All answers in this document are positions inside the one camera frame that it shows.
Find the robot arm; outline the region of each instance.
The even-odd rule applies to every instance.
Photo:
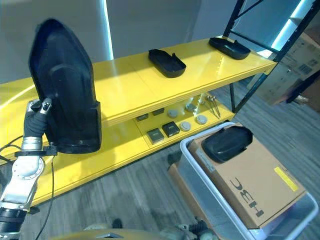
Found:
[[[0,198],[0,239],[19,239],[20,229],[37,190],[45,162],[42,135],[47,127],[51,99],[30,101],[24,118],[22,150],[16,153],[12,177]]]

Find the yellow label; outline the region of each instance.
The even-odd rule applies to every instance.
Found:
[[[288,177],[288,175],[284,171],[282,171],[280,167],[277,166],[274,171],[280,176],[280,178],[282,178],[282,180],[289,186],[289,188],[291,188],[292,191],[295,192],[298,190],[298,186],[290,179],[290,177]]]

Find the small black box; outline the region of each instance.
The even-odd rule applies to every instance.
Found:
[[[142,121],[142,120],[147,119],[148,117],[149,117],[149,114],[146,113],[146,114],[143,114],[143,115],[141,115],[141,116],[137,116],[135,119],[136,119],[138,122],[140,122],[140,121]]]
[[[163,107],[163,108],[152,111],[152,114],[153,116],[157,116],[159,114],[163,114],[164,112],[165,112],[165,108]]]
[[[167,135],[167,137],[172,137],[180,132],[179,127],[175,124],[174,121],[171,121],[165,125],[162,125],[162,130]]]
[[[148,134],[152,144],[160,142],[165,138],[165,136],[161,133],[159,128],[152,129],[150,131],[147,131],[146,133]]]

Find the cardboard box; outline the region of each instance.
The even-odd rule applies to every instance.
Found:
[[[257,74],[247,85],[250,89],[262,74]],[[260,98],[270,105],[285,101],[290,93],[302,82],[302,76],[286,65],[279,63],[256,90]]]
[[[224,163],[203,151],[201,143],[207,137],[193,140],[188,149],[248,229],[264,227],[305,194],[255,137],[245,151]]]
[[[287,100],[301,81],[319,70],[320,45],[302,33],[256,94],[270,105],[278,104]],[[254,76],[247,88],[250,89],[260,76]]]
[[[298,17],[290,17],[290,20],[297,26],[302,21],[302,19]],[[309,22],[304,32],[320,45],[320,11],[313,17],[312,21]]]
[[[320,77],[301,95],[309,99],[307,105],[320,113]]]
[[[281,60],[291,70],[307,79],[320,70],[320,45],[304,32]]]
[[[196,197],[189,190],[189,188],[188,188],[186,182],[184,181],[184,179],[180,176],[180,174],[178,172],[178,169],[177,169],[177,166],[176,166],[176,163],[174,163],[174,164],[172,164],[170,166],[170,168],[168,170],[168,173],[171,176],[171,178],[174,181],[174,183],[177,185],[179,191],[181,192],[181,194],[183,196],[183,199],[186,201],[186,204],[190,208],[192,214],[194,216],[202,218],[205,221],[205,223],[208,226],[208,228],[210,228],[211,230],[214,231],[214,226],[211,225],[206,213],[201,208],[201,206],[200,206],[199,202],[197,201]],[[228,239],[223,238],[222,236],[220,236],[216,232],[215,232],[215,234],[217,235],[219,240],[228,240]]]

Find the lower shelf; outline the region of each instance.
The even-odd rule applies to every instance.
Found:
[[[106,173],[123,167],[133,161],[151,154],[159,149],[171,145],[181,139],[200,132],[208,127],[217,125],[226,120],[231,120],[234,114],[224,105],[219,103],[220,118],[214,115],[207,105],[199,105],[196,112],[185,111],[185,105],[197,99],[187,99],[165,108],[164,113],[149,117],[142,121],[135,119],[107,126],[102,122],[102,145],[99,151],[89,154],[64,154],[59,153],[54,159],[54,195],[63,194],[71,189],[79,187]],[[178,110],[178,117],[175,119],[167,116],[168,109]],[[207,117],[204,125],[195,122],[195,116],[201,114]],[[167,137],[161,129],[163,124],[174,121],[178,126],[182,121],[191,124],[190,131],[180,131],[172,137]],[[152,144],[147,131],[159,128],[165,136],[164,140]],[[51,197],[52,176],[50,165],[38,180],[38,188],[32,205],[37,205]]]

